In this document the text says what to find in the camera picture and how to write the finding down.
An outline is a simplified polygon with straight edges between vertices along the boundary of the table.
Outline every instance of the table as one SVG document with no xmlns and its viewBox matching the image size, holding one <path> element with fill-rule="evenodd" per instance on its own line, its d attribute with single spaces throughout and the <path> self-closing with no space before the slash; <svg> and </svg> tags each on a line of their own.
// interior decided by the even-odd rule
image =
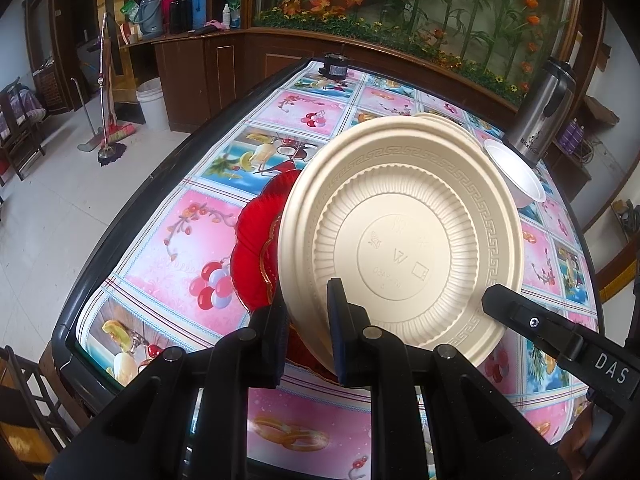
<svg viewBox="0 0 640 480">
<path fill-rule="evenodd" d="M 497 128 L 423 90 L 354 68 L 345 82 L 329 82 L 318 66 L 304 61 L 284 69 L 205 124 L 154 171 L 98 243 L 52 339 L 56 366 L 92 409 L 117 393 L 114 378 L 128 383 L 161 349 L 196 351 L 248 323 L 233 290 L 213 296 L 214 308 L 199 306 L 199 280 L 210 262 L 214 272 L 228 275 L 240 211 L 278 167 L 287 160 L 291 165 L 282 146 L 304 146 L 305 156 L 293 160 L 301 169 L 354 124 L 417 112 L 451 118 L 480 145 L 502 137 Z M 547 200 L 519 211 L 526 259 L 522 292 L 597 330 L 601 306 L 584 239 L 544 164 L 536 173 Z M 551 443 L 584 408 L 587 386 L 513 332 L 480 370 Z M 251 391 L 248 424 L 248 457 L 258 463 L 315 477 L 369 477 L 366 390 L 344 389 L 287 364 L 277 390 Z M 292 447 L 282 438 L 291 426 L 304 428 L 312 436 L 305 442 L 317 449 Z"/>
</svg>

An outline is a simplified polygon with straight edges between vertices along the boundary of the white bowl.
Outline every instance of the white bowl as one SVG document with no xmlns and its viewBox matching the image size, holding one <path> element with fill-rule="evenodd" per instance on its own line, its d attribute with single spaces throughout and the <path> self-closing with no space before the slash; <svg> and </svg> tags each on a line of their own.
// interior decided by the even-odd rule
<svg viewBox="0 0 640 480">
<path fill-rule="evenodd" d="M 388 117 L 359 124 L 306 165 L 285 206 L 278 273 L 291 320 L 334 370 L 326 284 L 405 343 L 449 343 L 479 365 L 504 326 L 481 298 L 520 290 L 518 212 L 494 165 L 448 119 Z"/>
<path fill-rule="evenodd" d="M 546 200 L 545 189 L 533 170 L 508 146 L 497 140 L 487 139 L 484 149 L 507 183 L 516 207 L 521 209 L 532 202 Z"/>
</svg>

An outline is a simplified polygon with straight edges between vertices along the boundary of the screw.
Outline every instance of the screw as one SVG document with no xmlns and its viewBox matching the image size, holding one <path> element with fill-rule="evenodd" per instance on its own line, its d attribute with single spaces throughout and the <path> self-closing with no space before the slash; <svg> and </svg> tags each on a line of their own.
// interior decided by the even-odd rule
<svg viewBox="0 0 640 480">
<path fill-rule="evenodd" d="M 440 354 L 440 357 L 444 357 L 445 359 L 451 359 L 455 357 L 457 353 L 458 351 L 451 345 L 438 346 L 438 354 Z"/>
<path fill-rule="evenodd" d="M 378 339 L 379 337 L 382 337 L 382 330 L 377 326 L 366 326 L 362 330 L 362 335 L 367 339 Z"/>
<path fill-rule="evenodd" d="M 169 346 L 169 348 L 165 349 L 162 352 L 162 357 L 165 361 L 177 361 L 184 354 L 184 350 L 179 346 Z"/>
<path fill-rule="evenodd" d="M 255 333 L 255 330 L 253 328 L 249 328 L 245 326 L 244 328 L 241 328 L 240 330 L 238 330 L 238 339 L 240 341 L 251 341 L 251 339 L 253 339 L 256 336 L 257 336 L 257 333 Z"/>
</svg>

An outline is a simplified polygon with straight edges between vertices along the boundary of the fish tank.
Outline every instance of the fish tank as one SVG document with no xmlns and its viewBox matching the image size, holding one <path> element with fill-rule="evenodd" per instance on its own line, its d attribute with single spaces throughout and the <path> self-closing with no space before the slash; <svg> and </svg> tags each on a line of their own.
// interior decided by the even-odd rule
<svg viewBox="0 0 640 480">
<path fill-rule="evenodd" d="M 574 0 L 255 0 L 254 25 L 399 50 L 518 105 L 556 54 Z"/>
</svg>

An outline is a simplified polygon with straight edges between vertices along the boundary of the blue thermos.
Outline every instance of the blue thermos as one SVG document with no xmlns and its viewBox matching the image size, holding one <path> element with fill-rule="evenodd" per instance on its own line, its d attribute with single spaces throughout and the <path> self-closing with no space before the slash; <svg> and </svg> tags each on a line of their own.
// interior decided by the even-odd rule
<svg viewBox="0 0 640 480">
<path fill-rule="evenodd" d="M 142 40 L 162 36 L 162 0 L 140 0 L 140 8 L 133 23 L 140 25 Z"/>
<path fill-rule="evenodd" d="M 193 5 L 193 28 L 204 27 L 207 21 L 205 9 L 207 7 L 207 0 L 191 0 Z"/>
</svg>

